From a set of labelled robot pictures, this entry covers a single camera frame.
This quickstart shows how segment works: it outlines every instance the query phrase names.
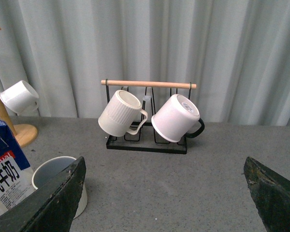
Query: mug tree stand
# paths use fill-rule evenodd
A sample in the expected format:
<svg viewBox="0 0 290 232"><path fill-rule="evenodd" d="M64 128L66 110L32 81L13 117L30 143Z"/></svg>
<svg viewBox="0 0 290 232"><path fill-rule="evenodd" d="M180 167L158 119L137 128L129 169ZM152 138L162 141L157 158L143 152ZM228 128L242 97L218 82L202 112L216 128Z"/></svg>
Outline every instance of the mug tree stand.
<svg viewBox="0 0 290 232"><path fill-rule="evenodd" d="M170 88L170 96L172 95L172 88L188 89L188 98L192 89L196 89L197 85L192 83L168 83L168 82L145 82L145 81L115 81L115 80L102 80L102 85L106 86L107 103L110 101L109 86L120 86L129 92L129 87L145 87L145 95L143 97L142 109L145 109L146 103L150 102L151 115L156 113L155 106L155 87ZM131 125L132 128L137 128L140 122L144 119L141 115L140 121L134 121ZM130 151L147 151L147 152L160 152L171 154L186 154L187 153L187 139L185 136L181 138L178 143L171 143L162 138L153 128L151 122L146 122L142 125L136 135L126 133L122 137L115 137L110 135L106 142L107 149L115 150L130 150Z"/></svg>
<svg viewBox="0 0 290 232"><path fill-rule="evenodd" d="M28 144L33 142L38 136L38 129L33 125L29 124L13 125L8 115L8 112L6 111L5 106L3 105L1 100L0 100L0 119L8 125L20 147L27 146Z"/></svg>

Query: black mug handle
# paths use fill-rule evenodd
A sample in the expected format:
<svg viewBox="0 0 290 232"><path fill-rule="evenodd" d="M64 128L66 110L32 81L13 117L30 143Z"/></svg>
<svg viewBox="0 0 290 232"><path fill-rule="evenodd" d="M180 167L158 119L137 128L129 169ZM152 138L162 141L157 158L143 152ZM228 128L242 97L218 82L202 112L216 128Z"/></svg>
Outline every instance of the black mug handle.
<svg viewBox="0 0 290 232"><path fill-rule="evenodd" d="M190 138L190 139L195 138L203 132L203 130L205 129L205 125L201 118L199 119L199 123L201 124L201 127L194 133L186 133L185 134L186 138Z"/></svg>

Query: upside-down mug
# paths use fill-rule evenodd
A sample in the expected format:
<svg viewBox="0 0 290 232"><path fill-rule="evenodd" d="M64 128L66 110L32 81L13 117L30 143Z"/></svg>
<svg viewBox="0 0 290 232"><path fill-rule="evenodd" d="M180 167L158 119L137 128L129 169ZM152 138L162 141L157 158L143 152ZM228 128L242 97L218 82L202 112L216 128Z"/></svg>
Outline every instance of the upside-down mug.
<svg viewBox="0 0 290 232"><path fill-rule="evenodd" d="M145 117L138 128L132 130L130 126L139 113ZM137 134L147 118L147 112L142 109L141 102L133 94L125 90L117 90L99 117L98 123L106 133L120 137L126 132Z"/></svg>
<svg viewBox="0 0 290 232"><path fill-rule="evenodd" d="M201 127L194 133L188 133L197 122ZM173 143L179 142L182 136L195 138L205 128L198 108L188 98L179 94L174 94L168 99L152 116L151 123L161 137Z"/></svg>

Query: black metal mug rack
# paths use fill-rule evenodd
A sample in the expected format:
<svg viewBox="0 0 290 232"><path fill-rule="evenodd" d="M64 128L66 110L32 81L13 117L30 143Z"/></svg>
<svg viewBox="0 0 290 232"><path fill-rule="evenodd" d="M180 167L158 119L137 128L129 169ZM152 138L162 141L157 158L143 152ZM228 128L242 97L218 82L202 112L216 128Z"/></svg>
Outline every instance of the black metal mug rack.
<svg viewBox="0 0 290 232"><path fill-rule="evenodd" d="M176 94L179 88L188 89L188 99L190 99L191 90L196 88L196 84L184 83L166 83L166 82L141 82L141 81L111 81L102 80L102 85L106 86L107 103L110 101L109 86L121 86L129 92L129 87L145 87L145 96L149 96L148 100L143 99L142 109L145 110L146 102L150 100L151 114L156 113L155 104L155 87L169 87L170 96L172 96L172 89L175 88ZM151 89L151 95L148 95L148 89ZM141 115L140 122L144 119L144 115ZM134 121L131 127L138 127L140 122ZM171 154L186 154L187 153L187 139L183 136L177 143L171 143L163 139L154 129L151 122L144 123L139 129L136 135L130 135L126 133L122 137L115 137L110 135L106 142L107 149L116 150L132 150L132 151L147 151L147 152L160 152L160 153L171 153Z"/></svg>

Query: white cup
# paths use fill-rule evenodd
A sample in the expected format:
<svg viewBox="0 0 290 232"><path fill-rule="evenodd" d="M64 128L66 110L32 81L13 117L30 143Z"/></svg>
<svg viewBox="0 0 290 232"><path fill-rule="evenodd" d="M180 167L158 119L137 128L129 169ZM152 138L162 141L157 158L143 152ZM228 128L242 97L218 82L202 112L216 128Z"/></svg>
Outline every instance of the white cup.
<svg viewBox="0 0 290 232"><path fill-rule="evenodd" d="M60 156L50 159L40 165L32 176L32 185L35 189L42 187L50 179L55 177L58 173L68 167L71 163L76 160L74 157L70 156ZM78 217L86 208L87 205L87 192L85 183L83 184L83 192L81 199L78 203L78 208L74 218Z"/></svg>
<svg viewBox="0 0 290 232"><path fill-rule="evenodd" d="M18 115L26 110L34 111L39 107L39 95L26 81L19 81L0 92L0 99L6 107Z"/></svg>
<svg viewBox="0 0 290 232"><path fill-rule="evenodd" d="M131 130L129 127L139 113L145 116L144 120L141 121L136 130ZM137 134L147 118L147 112L142 109L141 102L133 94L124 90L117 90L99 117L98 122L106 133L120 137L124 136L126 132L132 135Z"/></svg>
<svg viewBox="0 0 290 232"><path fill-rule="evenodd" d="M187 133L197 122L201 127L194 133ZM152 116L151 123L156 132L164 139L177 143L182 136L197 137L204 130L198 108L186 97L174 94Z"/></svg>

